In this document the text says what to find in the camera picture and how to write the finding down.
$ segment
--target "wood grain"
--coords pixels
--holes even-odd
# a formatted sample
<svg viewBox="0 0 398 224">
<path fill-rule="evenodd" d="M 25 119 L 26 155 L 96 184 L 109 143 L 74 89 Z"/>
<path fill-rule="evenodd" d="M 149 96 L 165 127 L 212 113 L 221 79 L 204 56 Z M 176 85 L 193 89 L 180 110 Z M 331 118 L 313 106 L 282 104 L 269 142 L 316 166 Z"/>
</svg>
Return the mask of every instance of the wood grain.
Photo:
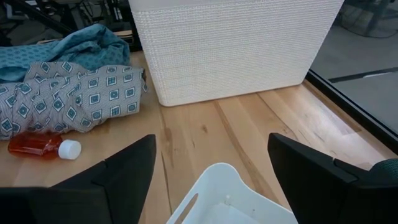
<svg viewBox="0 0 398 224">
<path fill-rule="evenodd" d="M 132 54 L 131 62 L 149 71 L 142 52 Z M 272 132 L 365 169 L 397 157 L 307 82 L 166 108 L 158 104 L 148 77 L 150 92 L 142 98 L 140 113 L 108 120 L 89 133 L 63 136 L 83 146 L 75 161 L 12 157 L 8 142 L 0 142 L 0 186 L 54 185 L 155 134 L 155 172 L 140 220 L 153 224 L 165 223 L 199 175 L 216 162 L 231 164 L 248 186 L 289 208 L 267 152 Z"/>
</svg>

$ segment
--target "white woven basket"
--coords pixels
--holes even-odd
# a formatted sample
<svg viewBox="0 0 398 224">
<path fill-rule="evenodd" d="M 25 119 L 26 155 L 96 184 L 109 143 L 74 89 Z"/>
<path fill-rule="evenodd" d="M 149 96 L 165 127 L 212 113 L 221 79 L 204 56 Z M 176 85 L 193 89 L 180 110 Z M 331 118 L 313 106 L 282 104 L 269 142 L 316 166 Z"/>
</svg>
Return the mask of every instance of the white woven basket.
<svg viewBox="0 0 398 224">
<path fill-rule="evenodd" d="M 343 0 L 129 0 L 159 101 L 301 83 Z"/>
</svg>

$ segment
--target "white plastic basket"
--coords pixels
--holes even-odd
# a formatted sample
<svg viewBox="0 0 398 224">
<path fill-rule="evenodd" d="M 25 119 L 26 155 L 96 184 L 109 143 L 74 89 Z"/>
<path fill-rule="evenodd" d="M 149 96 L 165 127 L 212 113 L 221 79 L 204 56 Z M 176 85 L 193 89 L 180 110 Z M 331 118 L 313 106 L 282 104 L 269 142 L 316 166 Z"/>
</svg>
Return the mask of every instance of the white plastic basket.
<svg viewBox="0 0 398 224">
<path fill-rule="evenodd" d="M 197 200 L 182 223 L 297 224 L 292 212 L 251 190 L 236 169 L 225 163 L 209 166 L 167 224 L 174 224 L 191 199 Z"/>
<path fill-rule="evenodd" d="M 129 0 L 159 101 L 301 83 L 343 0 Z"/>
</svg>

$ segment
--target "patterned shirt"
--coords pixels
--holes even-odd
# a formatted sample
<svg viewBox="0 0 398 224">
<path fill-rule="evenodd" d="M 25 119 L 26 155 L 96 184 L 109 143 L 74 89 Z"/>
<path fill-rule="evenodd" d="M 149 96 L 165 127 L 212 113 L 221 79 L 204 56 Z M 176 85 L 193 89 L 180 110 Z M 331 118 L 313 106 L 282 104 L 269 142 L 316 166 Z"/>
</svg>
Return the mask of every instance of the patterned shirt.
<svg viewBox="0 0 398 224">
<path fill-rule="evenodd" d="M 24 131 L 90 131 L 108 118 L 139 111 L 144 69 L 69 62 L 34 63 L 24 82 L 0 85 L 0 139 Z"/>
</svg>

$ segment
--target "wooden surface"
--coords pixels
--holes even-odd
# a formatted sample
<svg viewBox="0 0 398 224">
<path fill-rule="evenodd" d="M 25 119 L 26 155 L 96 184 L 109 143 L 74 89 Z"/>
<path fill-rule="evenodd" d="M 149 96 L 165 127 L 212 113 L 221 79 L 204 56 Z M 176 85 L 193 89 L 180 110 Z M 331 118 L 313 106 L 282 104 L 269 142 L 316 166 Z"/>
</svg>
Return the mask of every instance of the wooden surface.
<svg viewBox="0 0 398 224">
<path fill-rule="evenodd" d="M 149 71 L 143 53 L 131 58 Z M 172 108 L 160 106 L 150 80 L 149 86 L 140 113 L 63 136 L 83 146 L 75 161 L 16 158 L 8 154 L 7 142 L 0 142 L 0 186 L 51 186 L 156 134 L 155 172 L 140 220 L 154 224 L 165 223 L 199 175 L 216 162 L 233 165 L 248 186 L 288 208 L 267 153 L 271 132 L 365 169 L 397 157 L 307 82 Z"/>
</svg>

